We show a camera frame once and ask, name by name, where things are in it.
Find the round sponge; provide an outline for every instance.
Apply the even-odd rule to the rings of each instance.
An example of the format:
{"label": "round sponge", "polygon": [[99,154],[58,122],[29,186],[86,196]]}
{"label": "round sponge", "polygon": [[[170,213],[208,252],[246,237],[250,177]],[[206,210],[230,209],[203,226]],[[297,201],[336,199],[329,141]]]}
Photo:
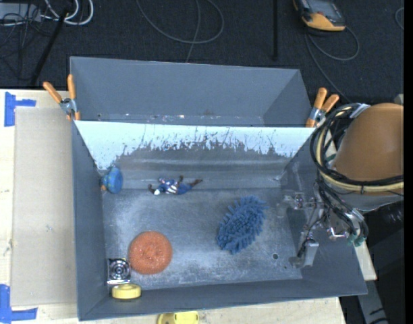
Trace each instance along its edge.
{"label": "round sponge", "polygon": [[130,267],[138,273],[160,273],[170,264],[172,245],[162,233],[143,232],[136,236],[129,247]]}

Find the gray cable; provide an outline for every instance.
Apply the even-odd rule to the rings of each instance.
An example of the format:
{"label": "gray cable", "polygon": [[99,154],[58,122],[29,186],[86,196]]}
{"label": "gray cable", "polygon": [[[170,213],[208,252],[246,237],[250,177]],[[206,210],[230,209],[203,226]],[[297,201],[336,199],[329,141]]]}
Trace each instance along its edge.
{"label": "gray cable", "polygon": [[404,25],[402,23],[400,23],[399,20],[398,20],[398,14],[401,11],[404,11],[404,7],[401,7],[397,11],[395,11],[394,18],[395,18],[395,22],[398,24],[398,26],[404,31]]}
{"label": "gray cable", "polygon": [[[218,7],[215,3],[213,3],[211,0],[205,0],[205,1],[209,2],[209,3],[219,12],[219,15],[220,15],[220,18],[221,18],[221,27],[220,27],[220,31],[218,31],[218,33],[217,33],[215,36],[211,37],[210,39],[200,40],[200,41],[199,41],[199,40],[196,40],[196,39],[194,39],[194,40],[189,40],[189,41],[188,41],[188,40],[183,40],[183,39],[181,39],[181,38],[174,37],[174,36],[172,36],[172,35],[170,35],[170,34],[167,34],[166,32],[163,32],[161,29],[159,29],[159,28],[148,18],[148,16],[145,14],[144,10],[143,10],[142,7],[140,6],[139,0],[136,0],[136,4],[138,5],[139,10],[140,10],[140,12],[142,13],[142,15],[144,16],[144,18],[146,19],[146,21],[147,21],[156,31],[160,32],[162,35],[166,36],[167,38],[170,38],[171,40],[178,41],[178,42],[182,42],[182,43],[188,43],[189,45],[201,45],[201,44],[209,43],[209,42],[215,40],[216,38],[218,38],[218,37],[221,35],[221,33],[223,32],[224,25],[225,25],[224,17],[223,17],[223,14],[221,13],[221,10],[219,9],[219,7]],[[198,11],[198,25],[200,24],[200,17],[199,17],[199,16],[200,16],[200,12]]]}

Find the yellow object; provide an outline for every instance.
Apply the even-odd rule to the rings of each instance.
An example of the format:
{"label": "yellow object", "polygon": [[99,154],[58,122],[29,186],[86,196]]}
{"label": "yellow object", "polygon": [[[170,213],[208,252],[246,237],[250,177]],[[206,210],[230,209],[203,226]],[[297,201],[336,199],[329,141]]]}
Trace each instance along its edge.
{"label": "yellow object", "polygon": [[159,315],[157,324],[198,324],[199,314],[197,311],[189,312],[174,312],[174,313],[163,313]]}
{"label": "yellow object", "polygon": [[112,288],[112,297],[116,299],[135,299],[139,298],[140,293],[140,286],[132,283],[123,283]]}

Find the black floor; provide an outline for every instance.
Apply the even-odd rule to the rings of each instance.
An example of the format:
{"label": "black floor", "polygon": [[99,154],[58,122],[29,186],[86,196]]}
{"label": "black floor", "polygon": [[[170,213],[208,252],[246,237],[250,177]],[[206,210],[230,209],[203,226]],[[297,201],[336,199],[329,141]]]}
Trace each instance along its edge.
{"label": "black floor", "polygon": [[[3,1],[34,4],[42,14],[49,8],[45,0]],[[65,6],[71,13],[68,1],[49,4],[57,14]],[[308,32],[292,0],[92,0],[90,22],[62,24],[59,32],[56,21],[10,26],[6,16],[6,25],[0,21],[0,88],[41,88],[50,81],[66,90],[69,59],[77,55],[297,68],[311,102],[322,86],[340,94],[339,104],[392,102],[404,93],[404,0],[333,1],[347,27],[321,34]],[[92,11],[88,0],[79,6],[75,22]],[[368,219],[375,266],[385,252],[382,242],[404,227],[395,209]],[[392,255],[378,267],[376,285],[389,322],[404,323],[403,249]],[[341,303],[348,324],[364,322],[356,297]]]}

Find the small toy figure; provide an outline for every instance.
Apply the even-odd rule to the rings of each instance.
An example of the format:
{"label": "small toy figure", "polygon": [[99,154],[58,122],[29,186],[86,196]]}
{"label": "small toy figure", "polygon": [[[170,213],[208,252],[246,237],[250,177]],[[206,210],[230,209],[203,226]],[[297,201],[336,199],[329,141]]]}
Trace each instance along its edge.
{"label": "small toy figure", "polygon": [[184,194],[190,191],[195,185],[199,184],[199,182],[202,182],[201,179],[196,179],[189,184],[185,184],[182,182],[183,178],[182,175],[180,175],[178,181],[175,181],[174,179],[159,178],[160,185],[157,186],[157,189],[153,190],[153,185],[149,184],[148,190],[154,195],[162,193]]}

